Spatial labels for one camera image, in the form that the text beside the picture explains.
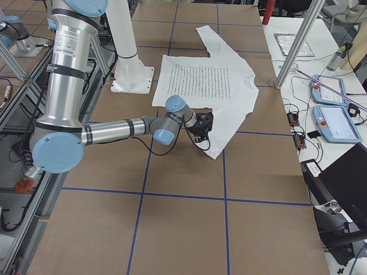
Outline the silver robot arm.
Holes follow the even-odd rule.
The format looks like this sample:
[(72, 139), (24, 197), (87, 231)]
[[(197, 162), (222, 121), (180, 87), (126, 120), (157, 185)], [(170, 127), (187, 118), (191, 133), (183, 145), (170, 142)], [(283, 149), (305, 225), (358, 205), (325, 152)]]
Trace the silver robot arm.
[(208, 140), (212, 113), (195, 113), (183, 98), (170, 96), (162, 118), (144, 116), (109, 123), (82, 124), (79, 112), (87, 59), (99, 19), (106, 15), (116, 50), (113, 70), (114, 92), (148, 93), (154, 68), (138, 57), (127, 1), (54, 1), (52, 21), (56, 24), (52, 62), (48, 65), (48, 94), (44, 114), (36, 121), (30, 138), (34, 164), (46, 172), (60, 174), (74, 169), (85, 146), (107, 144), (152, 135), (163, 145), (174, 144), (181, 128), (193, 143)]
[(1, 18), (1, 42), (11, 47), (16, 41), (22, 41), (29, 37), (29, 32), (24, 27), (18, 16), (10, 15)]

